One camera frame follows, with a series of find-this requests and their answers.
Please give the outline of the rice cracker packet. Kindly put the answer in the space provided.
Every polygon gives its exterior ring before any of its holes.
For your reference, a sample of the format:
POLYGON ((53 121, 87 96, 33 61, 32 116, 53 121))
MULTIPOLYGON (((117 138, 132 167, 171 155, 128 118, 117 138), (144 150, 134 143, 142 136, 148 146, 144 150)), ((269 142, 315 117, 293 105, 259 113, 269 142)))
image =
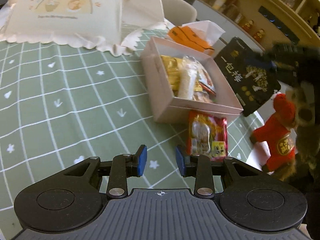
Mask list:
POLYGON ((205 103, 213 103, 216 91, 212 79, 202 64, 197 64, 197 80, 193 99, 205 103))

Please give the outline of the wooden display shelf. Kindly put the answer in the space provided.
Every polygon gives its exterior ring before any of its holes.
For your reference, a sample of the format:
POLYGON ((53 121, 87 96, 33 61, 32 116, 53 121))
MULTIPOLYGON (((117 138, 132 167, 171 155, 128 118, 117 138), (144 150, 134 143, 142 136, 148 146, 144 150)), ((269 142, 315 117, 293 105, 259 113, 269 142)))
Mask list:
POLYGON ((319 46, 319 0, 195 0, 193 6, 199 21, 225 31, 217 48, 234 37, 260 50, 275 42, 319 46))

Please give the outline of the beige far chair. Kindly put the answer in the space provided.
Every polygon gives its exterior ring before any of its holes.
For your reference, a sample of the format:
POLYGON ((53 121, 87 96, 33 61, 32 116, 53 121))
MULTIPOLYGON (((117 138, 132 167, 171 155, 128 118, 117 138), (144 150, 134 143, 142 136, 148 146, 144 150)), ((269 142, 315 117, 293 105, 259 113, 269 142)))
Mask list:
POLYGON ((174 25, 195 22, 196 9, 184 0, 162 0, 164 17, 174 25))

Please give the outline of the beige grain bar packet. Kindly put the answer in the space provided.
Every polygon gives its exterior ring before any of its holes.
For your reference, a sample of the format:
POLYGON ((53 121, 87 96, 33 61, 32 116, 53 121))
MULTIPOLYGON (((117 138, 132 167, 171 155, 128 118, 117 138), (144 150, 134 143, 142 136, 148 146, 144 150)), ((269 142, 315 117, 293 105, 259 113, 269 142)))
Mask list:
POLYGON ((182 69, 180 77, 180 87, 178 97, 185 100, 192 100, 194 87, 197 80, 197 60, 191 56, 184 56, 182 59, 182 69))

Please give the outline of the yellow snack packet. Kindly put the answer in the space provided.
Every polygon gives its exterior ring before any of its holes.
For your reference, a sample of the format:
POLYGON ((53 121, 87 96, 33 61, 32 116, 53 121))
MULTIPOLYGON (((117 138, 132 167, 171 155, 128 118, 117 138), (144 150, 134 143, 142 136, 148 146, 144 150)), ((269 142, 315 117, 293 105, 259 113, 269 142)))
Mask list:
POLYGON ((167 73, 170 87, 174 93, 174 96, 177 96, 180 87, 182 59, 166 55, 161 55, 161 59, 167 73))

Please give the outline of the red plush monkey toy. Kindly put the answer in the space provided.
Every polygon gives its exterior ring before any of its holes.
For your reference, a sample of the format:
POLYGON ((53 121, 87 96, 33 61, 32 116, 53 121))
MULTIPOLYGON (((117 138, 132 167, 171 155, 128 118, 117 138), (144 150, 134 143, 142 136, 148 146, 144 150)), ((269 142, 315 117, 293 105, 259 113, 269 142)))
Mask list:
POLYGON ((293 142, 291 131, 296 130, 297 136, 312 139, 315 133, 305 126, 306 118, 300 117, 298 111, 303 110, 305 98, 299 89, 289 89, 285 94, 278 93, 273 99, 275 112, 265 122, 264 126, 255 129, 250 141, 253 144, 266 142, 270 157, 261 167, 265 173, 285 181, 296 172, 296 150, 302 163, 311 170, 316 168, 316 154, 319 147, 313 148, 302 139, 293 142))

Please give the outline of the orange tissue box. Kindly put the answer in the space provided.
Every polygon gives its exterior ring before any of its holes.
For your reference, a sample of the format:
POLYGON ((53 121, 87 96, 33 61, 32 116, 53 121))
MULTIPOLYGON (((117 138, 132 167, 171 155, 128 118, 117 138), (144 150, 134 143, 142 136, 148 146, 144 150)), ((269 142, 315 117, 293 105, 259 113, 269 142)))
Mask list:
POLYGON ((206 20, 175 26, 169 30, 165 39, 213 56, 214 44, 224 33, 219 25, 206 20))

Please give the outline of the green checked tablecloth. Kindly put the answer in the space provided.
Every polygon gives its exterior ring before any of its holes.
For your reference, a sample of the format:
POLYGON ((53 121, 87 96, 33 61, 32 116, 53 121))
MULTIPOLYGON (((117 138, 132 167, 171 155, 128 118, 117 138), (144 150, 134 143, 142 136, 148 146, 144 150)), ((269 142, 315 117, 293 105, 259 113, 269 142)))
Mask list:
POLYGON ((110 160, 144 144, 143 177, 129 187, 192 187, 177 171, 174 149, 184 125, 153 121, 140 62, 149 38, 115 57, 95 49, 1 43, 1 212, 28 185, 89 157, 110 160))

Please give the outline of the red foil snack bag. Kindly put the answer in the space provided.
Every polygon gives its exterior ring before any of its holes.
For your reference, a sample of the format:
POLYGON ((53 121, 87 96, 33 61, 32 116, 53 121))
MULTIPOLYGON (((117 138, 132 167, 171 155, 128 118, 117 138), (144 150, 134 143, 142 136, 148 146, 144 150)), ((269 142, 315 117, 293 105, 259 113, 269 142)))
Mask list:
POLYGON ((221 161, 228 155, 226 118, 197 111, 189 112, 188 155, 205 155, 211 161, 221 161))

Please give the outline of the pink cardboard box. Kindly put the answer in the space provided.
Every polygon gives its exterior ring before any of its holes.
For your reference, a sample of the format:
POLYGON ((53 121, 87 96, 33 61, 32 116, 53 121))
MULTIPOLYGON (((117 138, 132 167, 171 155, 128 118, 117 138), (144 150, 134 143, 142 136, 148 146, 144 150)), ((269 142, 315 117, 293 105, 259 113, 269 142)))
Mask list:
POLYGON ((155 122, 187 123, 191 111, 226 118, 243 108, 212 57, 160 37, 141 52, 155 122))

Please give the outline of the cream mesh food cover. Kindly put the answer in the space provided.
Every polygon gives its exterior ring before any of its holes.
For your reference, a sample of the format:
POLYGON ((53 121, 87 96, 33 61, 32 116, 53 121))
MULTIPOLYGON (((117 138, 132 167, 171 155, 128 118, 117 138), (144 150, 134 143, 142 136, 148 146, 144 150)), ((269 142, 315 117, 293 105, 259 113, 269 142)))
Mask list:
POLYGON ((8 0, 1 40, 135 51, 145 29, 167 28, 161 0, 8 0))

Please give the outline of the black plum snack bag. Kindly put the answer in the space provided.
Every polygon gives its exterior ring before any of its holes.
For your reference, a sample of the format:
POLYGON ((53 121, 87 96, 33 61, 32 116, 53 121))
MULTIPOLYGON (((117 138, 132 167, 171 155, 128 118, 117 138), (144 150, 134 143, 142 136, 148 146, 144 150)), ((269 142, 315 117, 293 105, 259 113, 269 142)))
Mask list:
POLYGON ((234 37, 214 58, 239 100, 244 116, 254 113, 281 89, 267 70, 247 63, 252 54, 253 50, 243 40, 234 37))

